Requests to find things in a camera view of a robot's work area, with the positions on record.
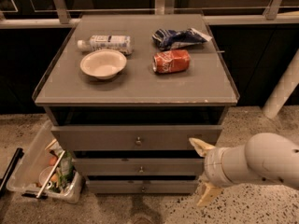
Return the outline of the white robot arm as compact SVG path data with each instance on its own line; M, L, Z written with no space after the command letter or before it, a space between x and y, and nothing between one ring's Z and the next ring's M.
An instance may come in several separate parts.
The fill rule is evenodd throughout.
M232 147L215 147L197 138L189 142L204 160L198 207L210 205L224 189L240 184L299 188L299 145L279 134L258 133Z

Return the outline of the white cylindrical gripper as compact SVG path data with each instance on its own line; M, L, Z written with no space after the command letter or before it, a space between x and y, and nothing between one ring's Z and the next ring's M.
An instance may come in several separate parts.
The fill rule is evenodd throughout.
M214 148L213 145L197 138L190 138L189 142L197 154L205 158L205 174L210 183L202 184L197 202L198 207L205 207L222 193L222 188L240 184L239 164L242 162L242 149L240 147Z

